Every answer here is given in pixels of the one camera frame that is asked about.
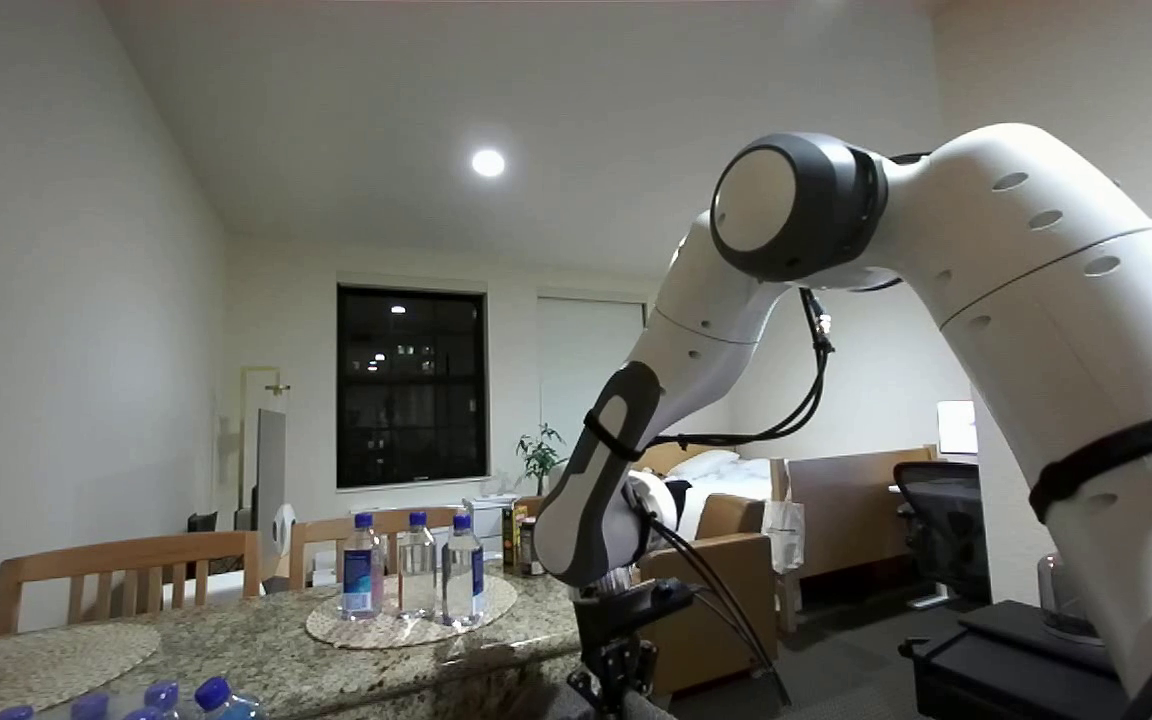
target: floor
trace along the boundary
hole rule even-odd
[[[673,698],[677,720],[921,720],[905,638],[941,638],[960,609],[908,609],[912,587],[810,610],[780,649],[786,705],[771,674],[728,681]]]

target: blue bottle cap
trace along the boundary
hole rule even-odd
[[[71,720],[109,720],[109,697],[104,691],[87,691],[67,708]]]
[[[213,674],[203,681],[191,698],[203,708],[203,710],[214,710],[221,705],[226,705],[226,681],[222,674]]]
[[[176,708],[180,705],[180,685],[176,681],[153,681],[143,687],[143,708]]]
[[[0,720],[30,720],[29,705],[2,708]]]

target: bottle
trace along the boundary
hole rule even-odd
[[[545,575],[545,562],[536,555],[536,516],[519,518],[519,575]]]
[[[434,575],[434,539],[425,510],[406,510],[406,532],[401,534],[401,615],[434,619],[441,575]]]
[[[0,708],[0,720],[30,720],[30,705]]]
[[[482,619],[482,542],[470,534],[466,510],[456,510],[451,539],[443,542],[441,619],[461,630]]]
[[[191,698],[203,708],[203,720],[264,720],[259,705],[236,697],[222,674],[203,681]]]
[[[382,609],[382,542],[376,534],[376,516],[350,516],[355,539],[342,547],[342,619],[368,619]]]
[[[157,710],[159,720],[180,720],[183,710],[176,705],[180,705],[176,681],[153,681],[139,698],[139,708]]]
[[[109,697],[104,691],[87,691],[78,698],[67,705],[67,720],[109,720]]]

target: chair back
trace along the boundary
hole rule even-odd
[[[708,492],[701,518],[696,518],[696,539],[758,532],[758,528],[763,528],[763,498],[731,495],[731,492]]]
[[[912,510],[908,542],[922,575],[965,601],[986,601],[979,468],[912,460],[897,464],[892,478]]]
[[[677,547],[661,547],[640,561],[644,575],[677,575],[696,590],[687,609],[640,628],[640,634],[654,649],[650,691],[661,697],[731,681],[735,672],[756,667],[756,656],[731,628],[731,615],[720,609],[710,578],[735,596],[735,609],[746,615],[758,645],[774,653],[774,575],[767,534],[735,532],[696,539],[693,547],[710,562],[710,575],[696,570]]]
[[[406,510],[411,508],[382,508],[373,510],[373,528],[386,539],[386,547],[394,547],[394,532],[406,528]],[[451,524],[456,508],[425,508],[427,528]],[[287,582],[291,590],[308,587],[308,547],[317,542],[333,542],[337,555],[337,578],[338,578],[338,551],[350,542],[355,528],[350,516],[329,516],[329,518],[295,518],[291,528],[291,561],[287,561]]]
[[[139,534],[8,555],[0,562],[0,634],[18,630],[22,582],[67,578],[67,623],[85,623],[183,609],[186,601],[207,602],[207,575],[222,561],[243,568],[243,601],[251,601],[259,590],[256,532]]]

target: black mount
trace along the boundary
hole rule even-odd
[[[622,697],[644,691],[654,674],[654,649],[635,628],[693,602],[693,587],[677,575],[640,582],[619,596],[583,590],[577,602],[579,672],[569,685],[596,715],[622,715]]]

